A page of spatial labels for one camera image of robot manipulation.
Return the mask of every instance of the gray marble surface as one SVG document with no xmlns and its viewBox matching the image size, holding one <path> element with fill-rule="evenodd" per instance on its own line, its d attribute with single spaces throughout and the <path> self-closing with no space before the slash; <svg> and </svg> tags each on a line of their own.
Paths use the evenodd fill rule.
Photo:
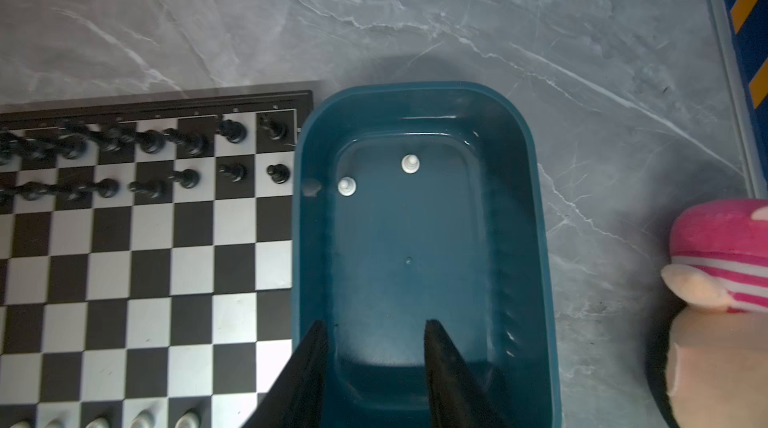
<svg viewBox="0 0 768 428">
<path fill-rule="evenodd" d="M 440 79 L 534 135 L 564 426 L 664 426 L 644 340 L 686 206 L 743 196 L 705 0 L 0 0 L 0 103 Z M 6 106 L 5 110 L 33 106 Z"/>
</svg>

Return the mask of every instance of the blue container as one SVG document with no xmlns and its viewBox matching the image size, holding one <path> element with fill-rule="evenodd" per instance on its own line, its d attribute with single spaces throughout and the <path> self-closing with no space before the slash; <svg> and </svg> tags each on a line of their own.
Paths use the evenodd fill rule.
<svg viewBox="0 0 768 428">
<path fill-rule="evenodd" d="M 431 318 L 511 424 L 560 426 L 538 170 L 506 98 L 463 82 L 347 89 L 304 124 L 293 176 L 293 346 L 327 322 L 322 426 L 428 427 Z"/>
</svg>

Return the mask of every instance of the striped hat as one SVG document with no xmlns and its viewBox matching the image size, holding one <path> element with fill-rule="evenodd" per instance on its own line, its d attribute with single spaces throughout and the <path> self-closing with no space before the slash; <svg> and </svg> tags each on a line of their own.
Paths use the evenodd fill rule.
<svg viewBox="0 0 768 428">
<path fill-rule="evenodd" d="M 732 311 L 768 312 L 768 220 L 752 214 L 766 200 L 719 200 L 687 209 L 672 226 L 673 264 L 687 264 L 717 279 Z"/>
</svg>

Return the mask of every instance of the plush toy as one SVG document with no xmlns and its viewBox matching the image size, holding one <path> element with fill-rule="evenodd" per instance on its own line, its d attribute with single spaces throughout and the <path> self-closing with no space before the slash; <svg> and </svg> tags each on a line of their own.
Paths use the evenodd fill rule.
<svg viewBox="0 0 768 428">
<path fill-rule="evenodd" d="M 667 287 L 688 303 L 670 328 L 667 395 L 681 428 L 768 426 L 768 201 L 678 217 Z"/>
</svg>

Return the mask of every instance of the chessboard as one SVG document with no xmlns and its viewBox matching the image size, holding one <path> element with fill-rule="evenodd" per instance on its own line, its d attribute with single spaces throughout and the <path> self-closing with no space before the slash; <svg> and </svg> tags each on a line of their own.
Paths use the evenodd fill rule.
<svg viewBox="0 0 768 428">
<path fill-rule="evenodd" d="M 253 413 L 291 355 L 311 108 L 288 92 L 0 116 L 0 428 Z"/>
</svg>

